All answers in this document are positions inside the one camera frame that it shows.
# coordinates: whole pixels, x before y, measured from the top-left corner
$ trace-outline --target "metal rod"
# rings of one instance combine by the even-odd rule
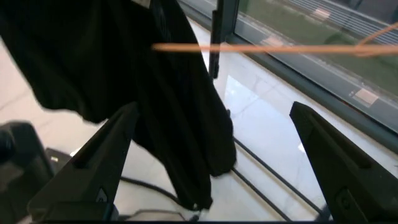
[[[297,194],[304,202],[309,204],[315,211],[320,215],[323,215],[322,211],[311,202],[306,196],[304,196],[300,191],[298,191],[293,185],[291,185],[287,180],[285,180],[281,175],[279,175],[274,169],[267,165],[262,159],[260,159],[255,153],[248,149],[243,143],[234,137],[236,144],[238,144],[243,150],[245,150],[251,157],[253,157],[258,163],[260,163],[264,168],[266,168],[272,175],[278,178],[284,185],[286,185],[291,191]]]
[[[239,171],[237,171],[235,168],[232,169],[232,171],[247,185],[249,186],[258,196],[260,196],[263,201],[265,201],[269,206],[271,206],[272,209],[275,210],[284,220],[291,222],[292,220],[281,210],[276,206],[274,203],[271,202],[259,189],[257,189],[247,178],[245,178]]]

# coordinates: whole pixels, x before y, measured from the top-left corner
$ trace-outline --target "black cloth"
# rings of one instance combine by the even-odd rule
[[[0,0],[0,34],[45,108],[99,123],[138,102],[135,142],[163,163],[186,208],[209,208],[210,175],[236,162],[233,126],[176,0]]]

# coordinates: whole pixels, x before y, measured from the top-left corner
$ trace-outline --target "black fabric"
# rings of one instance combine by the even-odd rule
[[[163,163],[186,208],[210,207],[210,175],[236,162],[233,126],[200,53],[151,48],[197,44],[176,0],[149,9],[130,0],[0,0],[0,34],[45,108],[99,123],[138,102],[135,142]]]

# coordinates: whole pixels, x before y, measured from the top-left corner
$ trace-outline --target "black window frame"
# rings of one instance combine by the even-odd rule
[[[202,27],[211,30],[211,17],[209,13],[204,14],[200,9],[195,9],[189,4],[190,1],[199,0],[178,0],[186,15]],[[248,40],[235,34],[235,26],[238,19],[239,0],[226,0],[224,7],[224,19],[221,26],[223,34],[221,40],[228,44],[252,44]],[[269,54],[246,54],[259,65],[262,65],[279,78],[306,94],[317,103],[324,106],[332,113],[339,116],[347,123],[354,126],[379,144],[390,151],[398,154],[398,134],[388,128],[385,124],[373,119],[369,115],[358,110],[349,103],[341,100],[331,91],[308,79],[304,74],[294,70],[284,62]]]

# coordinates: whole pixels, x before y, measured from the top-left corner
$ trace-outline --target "orange string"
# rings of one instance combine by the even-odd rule
[[[369,45],[367,42],[398,28],[398,22],[379,30],[361,40],[357,45],[197,45],[197,44],[154,44],[152,48],[165,52],[244,52],[244,53],[285,53],[285,54],[354,54],[359,57],[398,54],[398,45]]]

